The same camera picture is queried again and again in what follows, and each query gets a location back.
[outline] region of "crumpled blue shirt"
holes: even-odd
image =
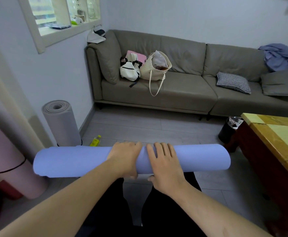
[[[288,46],[281,43],[272,43],[259,47],[264,50],[264,61],[273,71],[288,69]]]

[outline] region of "beige tote bag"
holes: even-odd
[[[150,91],[152,96],[156,96],[158,94],[158,92],[159,92],[160,88],[162,87],[162,84],[163,84],[163,82],[165,80],[166,72],[172,67],[168,57],[161,51],[159,51],[159,53],[163,57],[165,57],[165,59],[166,59],[166,62],[167,62],[167,65],[168,65],[168,69],[167,70],[157,70],[157,69],[155,69],[153,67],[152,58],[153,58],[154,52],[149,55],[149,57],[147,58],[145,64],[140,67],[140,73],[141,73],[140,78],[145,79],[145,80],[149,80],[149,91]],[[152,92],[151,92],[151,80],[162,80],[162,83],[160,84],[156,95],[153,95]]]

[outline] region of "gray sofa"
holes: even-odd
[[[94,101],[215,116],[244,112],[288,117],[288,97],[265,96],[260,76],[268,73],[263,51],[132,31],[110,30],[107,39],[86,48]],[[157,96],[149,81],[131,81],[119,75],[120,57],[128,50],[148,56],[164,52],[172,68]],[[216,86],[218,71],[237,74],[249,81],[251,95]],[[156,93],[161,81],[152,81]]]

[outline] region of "white window frame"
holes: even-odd
[[[55,30],[55,29],[46,29],[47,34],[41,35],[39,28],[37,26],[37,23],[35,21],[35,17],[33,15],[33,12],[31,10],[31,6],[29,3],[29,0],[18,0],[21,10],[23,12],[23,15],[25,17],[26,23],[28,25],[29,31],[32,35],[32,38],[35,43],[35,47],[37,48],[38,53],[43,53],[46,49],[46,47],[51,46],[57,42],[60,42],[62,40],[65,40],[69,37],[75,36],[79,33],[82,33],[87,30],[91,30],[95,26],[101,25],[101,13],[100,18],[97,20],[89,20],[89,22],[82,23],[77,26],[72,26],[63,30]],[[64,5],[67,8],[67,1],[63,0]]]

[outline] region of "person's right arm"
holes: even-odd
[[[174,147],[155,143],[147,152],[153,169],[149,177],[158,191],[170,196],[202,229],[207,237],[270,237],[271,235],[190,185],[181,169]]]

